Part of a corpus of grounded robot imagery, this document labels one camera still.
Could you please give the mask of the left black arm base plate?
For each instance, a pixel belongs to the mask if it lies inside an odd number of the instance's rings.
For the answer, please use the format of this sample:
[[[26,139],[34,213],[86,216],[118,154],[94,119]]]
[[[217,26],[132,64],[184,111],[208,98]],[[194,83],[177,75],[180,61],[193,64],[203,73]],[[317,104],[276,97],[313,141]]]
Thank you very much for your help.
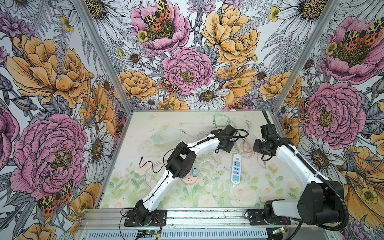
[[[125,214],[125,227],[164,227],[167,222],[166,210],[156,210],[150,213],[137,214],[135,210],[129,210]]]

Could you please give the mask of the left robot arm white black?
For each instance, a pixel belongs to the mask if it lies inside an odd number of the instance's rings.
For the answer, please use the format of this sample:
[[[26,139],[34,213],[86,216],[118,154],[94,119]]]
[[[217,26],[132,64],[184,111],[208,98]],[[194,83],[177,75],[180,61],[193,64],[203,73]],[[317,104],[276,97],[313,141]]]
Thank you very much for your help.
[[[169,157],[163,159],[163,165],[166,169],[158,183],[145,198],[137,201],[135,207],[127,213],[127,219],[133,219],[133,222],[140,226],[147,225],[173,185],[186,177],[192,170],[197,157],[212,151],[218,153],[223,150],[229,153],[236,141],[248,136],[248,131],[235,129],[228,125],[224,129],[211,131],[205,138],[194,143],[178,143],[175,148],[164,154],[164,156],[169,154]]]

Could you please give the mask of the round pink power socket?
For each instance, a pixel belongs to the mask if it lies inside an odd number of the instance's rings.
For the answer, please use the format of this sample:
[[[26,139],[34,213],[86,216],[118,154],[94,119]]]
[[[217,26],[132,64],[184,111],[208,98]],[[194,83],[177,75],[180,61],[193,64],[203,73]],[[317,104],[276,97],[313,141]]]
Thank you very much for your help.
[[[181,181],[185,184],[185,185],[194,185],[197,181],[198,181],[198,177],[194,177],[194,176],[186,176],[185,178],[182,178]]]

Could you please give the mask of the teal charger with white cable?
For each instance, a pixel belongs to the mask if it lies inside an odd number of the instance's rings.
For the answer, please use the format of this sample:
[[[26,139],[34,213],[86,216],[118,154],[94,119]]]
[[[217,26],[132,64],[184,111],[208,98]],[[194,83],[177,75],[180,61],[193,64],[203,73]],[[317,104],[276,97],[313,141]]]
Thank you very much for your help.
[[[198,169],[196,167],[192,168],[192,173],[194,178],[198,177]]]

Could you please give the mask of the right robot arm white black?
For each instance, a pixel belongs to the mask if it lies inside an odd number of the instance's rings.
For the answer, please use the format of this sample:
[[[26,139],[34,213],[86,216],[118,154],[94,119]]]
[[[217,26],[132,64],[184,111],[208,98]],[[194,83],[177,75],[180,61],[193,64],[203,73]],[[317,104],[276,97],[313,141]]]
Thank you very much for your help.
[[[314,225],[327,231],[341,231],[349,223],[349,211],[344,200],[344,189],[339,182],[330,181],[316,170],[297,150],[291,140],[281,137],[267,112],[262,111],[267,123],[261,126],[262,139],[256,139],[253,151],[262,161],[278,158],[301,183],[303,193],[297,201],[268,200],[264,219],[287,217]]]

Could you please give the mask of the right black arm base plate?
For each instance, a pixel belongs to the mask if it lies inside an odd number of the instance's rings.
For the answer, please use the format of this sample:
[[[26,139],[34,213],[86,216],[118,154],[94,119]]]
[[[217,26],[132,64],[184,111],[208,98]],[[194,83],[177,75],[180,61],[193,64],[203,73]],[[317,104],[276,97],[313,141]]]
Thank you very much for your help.
[[[278,217],[262,209],[248,209],[243,218],[248,220],[251,226],[289,226],[291,224],[289,218]]]

